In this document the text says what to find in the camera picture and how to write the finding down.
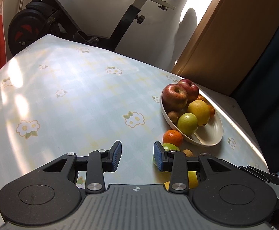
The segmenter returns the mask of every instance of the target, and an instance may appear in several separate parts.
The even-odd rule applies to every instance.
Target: floral tablecloth
[[[47,35],[0,70],[0,189],[67,153],[88,155],[122,142],[117,172],[105,182],[169,181],[152,162],[153,143],[169,129],[160,108],[162,89],[181,78],[148,64]],[[187,142],[195,155],[208,152],[235,165],[268,171],[259,149],[217,102],[222,141],[214,147]],[[84,184],[85,174],[78,179]]]

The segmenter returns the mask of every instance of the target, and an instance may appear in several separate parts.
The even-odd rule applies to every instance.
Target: black wheel
[[[28,8],[14,16],[7,32],[7,41],[13,56],[36,41],[46,20],[47,18],[42,13]],[[60,36],[57,23],[51,26],[49,34]]]

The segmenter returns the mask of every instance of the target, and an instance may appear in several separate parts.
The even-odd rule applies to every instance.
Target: ribbed gray surface
[[[10,223],[1,230],[23,230]],[[201,217],[184,195],[168,193],[163,185],[111,185],[85,198],[70,217],[36,230],[224,230]],[[271,229],[267,224],[244,228]]]

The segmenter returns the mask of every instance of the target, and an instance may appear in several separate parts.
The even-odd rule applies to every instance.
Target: dark blue curtain
[[[269,171],[278,172],[279,27],[262,56],[231,96],[249,121]]]

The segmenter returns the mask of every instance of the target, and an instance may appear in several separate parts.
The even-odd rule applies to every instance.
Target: white bowl
[[[163,116],[166,119],[166,122],[173,130],[179,131],[182,134],[183,138],[189,143],[198,146],[214,146],[218,144],[223,138],[223,124],[216,110],[214,117],[210,118],[206,126],[198,126],[198,130],[188,137],[184,135],[167,116],[162,103],[162,94],[160,100],[161,110]]]

